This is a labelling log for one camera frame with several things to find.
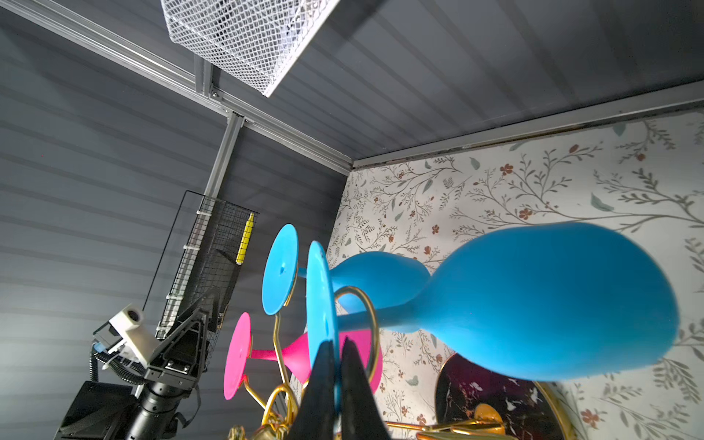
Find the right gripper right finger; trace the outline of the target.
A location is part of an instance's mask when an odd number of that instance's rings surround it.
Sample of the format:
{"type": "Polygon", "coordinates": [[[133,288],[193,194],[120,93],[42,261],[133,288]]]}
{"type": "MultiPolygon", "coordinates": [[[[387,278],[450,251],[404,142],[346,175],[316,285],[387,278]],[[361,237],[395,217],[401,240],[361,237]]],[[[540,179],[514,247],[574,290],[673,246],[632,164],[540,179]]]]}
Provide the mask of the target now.
{"type": "Polygon", "coordinates": [[[375,403],[356,344],[347,339],[341,356],[341,438],[390,440],[375,403]]]}

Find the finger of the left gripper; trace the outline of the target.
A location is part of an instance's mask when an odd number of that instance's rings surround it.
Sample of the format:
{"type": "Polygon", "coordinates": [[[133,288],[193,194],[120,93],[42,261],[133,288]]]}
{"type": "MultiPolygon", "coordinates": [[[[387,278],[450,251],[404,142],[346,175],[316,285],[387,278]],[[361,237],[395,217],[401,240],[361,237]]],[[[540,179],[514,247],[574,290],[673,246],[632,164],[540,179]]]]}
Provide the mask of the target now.
{"type": "Polygon", "coordinates": [[[170,295],[157,326],[157,363],[208,363],[226,312],[223,289],[170,295]]]}

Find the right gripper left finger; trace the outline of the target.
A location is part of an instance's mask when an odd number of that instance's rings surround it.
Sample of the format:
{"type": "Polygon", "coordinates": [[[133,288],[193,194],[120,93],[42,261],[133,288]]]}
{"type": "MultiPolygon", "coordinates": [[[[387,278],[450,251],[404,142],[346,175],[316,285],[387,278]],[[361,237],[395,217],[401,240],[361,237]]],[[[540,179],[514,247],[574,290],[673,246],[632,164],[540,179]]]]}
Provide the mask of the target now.
{"type": "Polygon", "coordinates": [[[288,440],[331,440],[337,418],[335,386],[337,364],[332,341],[319,346],[312,375],[306,388],[300,412],[297,415],[288,440]]]}

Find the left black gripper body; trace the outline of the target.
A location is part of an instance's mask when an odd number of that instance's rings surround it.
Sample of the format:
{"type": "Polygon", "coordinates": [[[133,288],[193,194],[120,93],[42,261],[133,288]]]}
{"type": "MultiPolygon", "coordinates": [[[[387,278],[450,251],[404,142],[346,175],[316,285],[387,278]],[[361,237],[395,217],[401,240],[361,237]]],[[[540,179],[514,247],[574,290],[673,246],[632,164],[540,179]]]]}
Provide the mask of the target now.
{"type": "Polygon", "coordinates": [[[154,392],[171,387],[191,392],[198,385],[216,346],[218,324],[212,311],[203,307],[177,319],[177,326],[159,344],[144,376],[144,385],[154,392]]]}

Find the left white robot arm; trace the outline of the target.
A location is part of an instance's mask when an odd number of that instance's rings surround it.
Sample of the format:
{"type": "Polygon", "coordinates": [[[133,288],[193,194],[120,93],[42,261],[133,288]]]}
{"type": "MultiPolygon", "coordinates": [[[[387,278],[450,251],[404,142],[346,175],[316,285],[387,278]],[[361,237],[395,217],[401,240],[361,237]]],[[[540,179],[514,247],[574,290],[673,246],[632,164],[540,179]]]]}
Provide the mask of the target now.
{"type": "Polygon", "coordinates": [[[55,434],[58,439],[171,439],[190,425],[178,407],[207,370],[222,318],[211,288],[176,316],[159,340],[129,305],[93,332],[90,378],[55,434]]]}

